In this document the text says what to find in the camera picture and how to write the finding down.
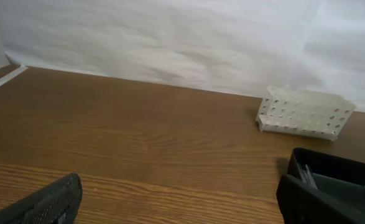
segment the wooden table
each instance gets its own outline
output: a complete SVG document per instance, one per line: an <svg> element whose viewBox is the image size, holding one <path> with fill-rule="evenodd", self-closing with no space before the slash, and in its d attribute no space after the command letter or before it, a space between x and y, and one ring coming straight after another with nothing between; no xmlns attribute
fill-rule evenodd
<svg viewBox="0 0 365 224"><path fill-rule="evenodd" d="M275 191L293 148L365 162L365 113L330 142L259 132L260 103L29 68L0 87L0 209L77 172L75 223L283 223Z"/></svg>

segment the object inside black bin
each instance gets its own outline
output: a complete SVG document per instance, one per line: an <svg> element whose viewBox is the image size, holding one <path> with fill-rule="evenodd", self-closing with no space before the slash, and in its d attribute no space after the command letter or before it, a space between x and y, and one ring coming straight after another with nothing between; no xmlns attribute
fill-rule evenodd
<svg viewBox="0 0 365 224"><path fill-rule="evenodd" d="M303 182L365 213L365 185L317 174L307 164L298 167Z"/></svg>

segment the white perforated rack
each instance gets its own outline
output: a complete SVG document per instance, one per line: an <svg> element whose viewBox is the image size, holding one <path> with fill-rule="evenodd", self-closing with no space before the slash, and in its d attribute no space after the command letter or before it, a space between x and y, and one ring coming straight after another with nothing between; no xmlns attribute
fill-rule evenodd
<svg viewBox="0 0 365 224"><path fill-rule="evenodd" d="M342 96L268 87L256 121L261 131L335 140L356 106Z"/></svg>

